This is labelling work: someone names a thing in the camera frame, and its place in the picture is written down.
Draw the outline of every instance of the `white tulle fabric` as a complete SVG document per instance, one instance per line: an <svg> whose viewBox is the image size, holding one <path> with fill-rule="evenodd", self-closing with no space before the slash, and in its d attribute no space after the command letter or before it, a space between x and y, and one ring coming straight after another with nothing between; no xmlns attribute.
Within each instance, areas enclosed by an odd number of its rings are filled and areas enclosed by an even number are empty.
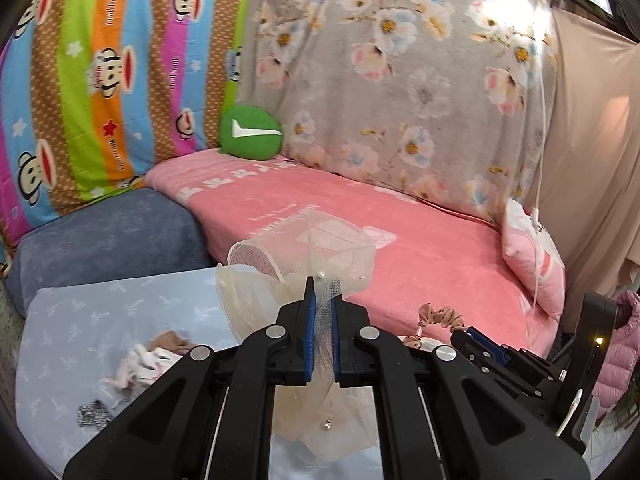
<svg viewBox="0 0 640 480"><path fill-rule="evenodd" d="M319 211L296 215L238 242L218 265L218 295L239 340L276 321L281 306L303 298L314 277L314 371L306 387L278 386L273 433L301 440L323 460L340 460L378 439L371 388L334 381L330 300L365 290L376 248L356 226ZM243 272L237 264L255 267Z"/></svg>

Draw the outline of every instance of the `red star print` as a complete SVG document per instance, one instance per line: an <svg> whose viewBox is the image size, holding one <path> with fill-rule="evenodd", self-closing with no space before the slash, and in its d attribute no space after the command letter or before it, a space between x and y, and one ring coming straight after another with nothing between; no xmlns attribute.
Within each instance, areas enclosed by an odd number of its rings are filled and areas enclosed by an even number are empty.
<svg viewBox="0 0 640 480"><path fill-rule="evenodd" d="M104 130L104 136L113 137L114 131L116 130L117 127L118 125L114 124L113 121L109 119L108 123L102 125L102 129Z"/></svg>

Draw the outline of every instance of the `pink puffer jacket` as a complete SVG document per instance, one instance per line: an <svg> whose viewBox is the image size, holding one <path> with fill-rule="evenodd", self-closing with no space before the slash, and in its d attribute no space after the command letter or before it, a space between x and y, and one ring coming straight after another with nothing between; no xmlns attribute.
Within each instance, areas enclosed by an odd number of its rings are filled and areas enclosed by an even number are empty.
<svg viewBox="0 0 640 480"><path fill-rule="evenodd" d="M629 387L634 367L640 358L640 297L625 292L631 303L629 322L613 331L607 356L604 359L593 395L600 399L598 417L607 413Z"/></svg>

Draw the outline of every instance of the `blue cushion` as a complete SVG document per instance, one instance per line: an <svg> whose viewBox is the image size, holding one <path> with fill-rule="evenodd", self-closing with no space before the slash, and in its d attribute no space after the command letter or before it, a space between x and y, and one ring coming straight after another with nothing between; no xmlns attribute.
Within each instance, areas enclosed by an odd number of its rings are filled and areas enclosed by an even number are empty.
<svg viewBox="0 0 640 480"><path fill-rule="evenodd" d="M28 233L6 287L24 315L40 288L210 266L204 234L193 215L153 189L133 189Z"/></svg>

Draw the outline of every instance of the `pink pillow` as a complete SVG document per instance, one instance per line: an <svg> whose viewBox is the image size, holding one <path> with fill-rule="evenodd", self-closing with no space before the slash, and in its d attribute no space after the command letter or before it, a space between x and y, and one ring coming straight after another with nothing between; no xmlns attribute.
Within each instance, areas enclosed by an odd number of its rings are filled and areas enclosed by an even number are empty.
<svg viewBox="0 0 640 480"><path fill-rule="evenodd" d="M564 309L564 263L546 229L536 235L522 206L509 200L502 224L502 257L532 296L536 288L536 253L538 304L559 320Z"/></svg>

